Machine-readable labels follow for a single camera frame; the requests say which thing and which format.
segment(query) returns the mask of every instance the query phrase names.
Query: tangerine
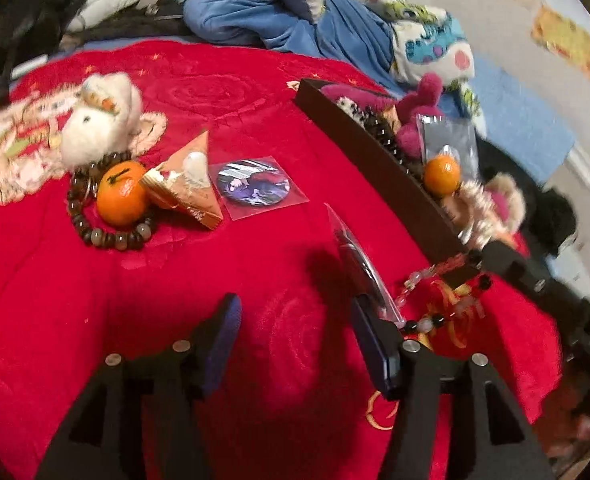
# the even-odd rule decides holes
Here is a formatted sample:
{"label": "tangerine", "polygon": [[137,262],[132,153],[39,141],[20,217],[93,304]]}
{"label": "tangerine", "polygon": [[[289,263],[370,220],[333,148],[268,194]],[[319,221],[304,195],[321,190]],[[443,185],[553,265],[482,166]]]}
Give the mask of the tangerine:
{"label": "tangerine", "polygon": [[424,186],[437,196],[456,192],[461,180],[461,168],[451,155],[440,153],[424,167]]}
{"label": "tangerine", "polygon": [[126,227],[142,217],[148,207],[146,190],[139,179],[146,168],[134,160],[115,164],[97,189],[97,212],[107,224]]}

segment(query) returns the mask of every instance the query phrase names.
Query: red cloth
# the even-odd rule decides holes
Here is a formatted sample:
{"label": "red cloth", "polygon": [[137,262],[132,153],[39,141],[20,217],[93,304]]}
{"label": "red cloth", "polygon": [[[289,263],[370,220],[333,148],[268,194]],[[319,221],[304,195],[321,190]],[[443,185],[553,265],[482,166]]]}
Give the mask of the red cloth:
{"label": "red cloth", "polygon": [[[213,232],[175,218],[140,253],[85,247],[66,214],[66,179],[0,206],[1,460],[17,480],[30,480],[106,354],[157,352],[234,291],[244,310],[238,341],[222,387],[197,408],[216,478],[376,478],[390,432],[365,416],[374,388],[348,323],[349,287],[324,202],[389,286],[427,262],[286,83],[312,76],[378,87],[341,62],[150,41],[48,64],[12,97],[79,83],[93,70],[127,72],[144,108],[168,117],[143,163],[164,160],[209,123],[212,163],[273,156],[310,202],[235,222],[226,216]],[[464,353],[488,354],[532,420],[558,375],[553,323],[501,283],[484,303],[487,318]],[[386,403],[375,404],[377,420],[391,424]],[[434,478],[443,475],[447,432],[443,416]]]}

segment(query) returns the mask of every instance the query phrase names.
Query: orange snack wrapper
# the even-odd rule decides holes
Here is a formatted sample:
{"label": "orange snack wrapper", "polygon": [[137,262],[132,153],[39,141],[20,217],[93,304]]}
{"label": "orange snack wrapper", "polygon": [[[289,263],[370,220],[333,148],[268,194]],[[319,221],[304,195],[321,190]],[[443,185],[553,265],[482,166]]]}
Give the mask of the orange snack wrapper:
{"label": "orange snack wrapper", "polygon": [[224,218],[208,177],[207,131],[146,172],[139,182],[153,203],[188,214],[208,229]]}

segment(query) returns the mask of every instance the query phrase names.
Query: metal bolt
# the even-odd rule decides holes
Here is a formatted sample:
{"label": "metal bolt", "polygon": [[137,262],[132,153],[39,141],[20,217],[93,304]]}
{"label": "metal bolt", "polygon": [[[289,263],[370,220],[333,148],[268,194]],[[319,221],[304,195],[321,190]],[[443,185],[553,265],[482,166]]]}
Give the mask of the metal bolt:
{"label": "metal bolt", "polygon": [[402,348],[411,354],[417,354],[421,347],[422,346],[414,339],[407,339],[402,343]]}
{"label": "metal bolt", "polygon": [[484,354],[473,354],[472,360],[477,366],[486,366],[488,364],[488,357]]}
{"label": "metal bolt", "polygon": [[187,339],[179,339],[179,341],[175,341],[172,344],[172,349],[175,350],[178,354],[182,352],[187,352],[190,350],[190,341]]}
{"label": "metal bolt", "polygon": [[106,358],[104,359],[104,362],[108,366],[117,366],[118,364],[121,363],[121,355],[119,355],[119,354],[107,355]]}

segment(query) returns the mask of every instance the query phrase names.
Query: clear plastic bag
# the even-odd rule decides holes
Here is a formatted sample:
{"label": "clear plastic bag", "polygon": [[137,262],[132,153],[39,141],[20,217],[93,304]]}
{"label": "clear plastic bag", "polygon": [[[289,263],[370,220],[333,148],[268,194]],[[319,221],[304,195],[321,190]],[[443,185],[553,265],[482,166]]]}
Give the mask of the clear plastic bag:
{"label": "clear plastic bag", "polygon": [[420,115],[417,127],[422,136],[424,164],[440,153],[446,153],[459,163],[462,181],[478,179],[477,140],[470,120]]}
{"label": "clear plastic bag", "polygon": [[208,172],[233,220],[308,202],[271,156],[213,164]]}

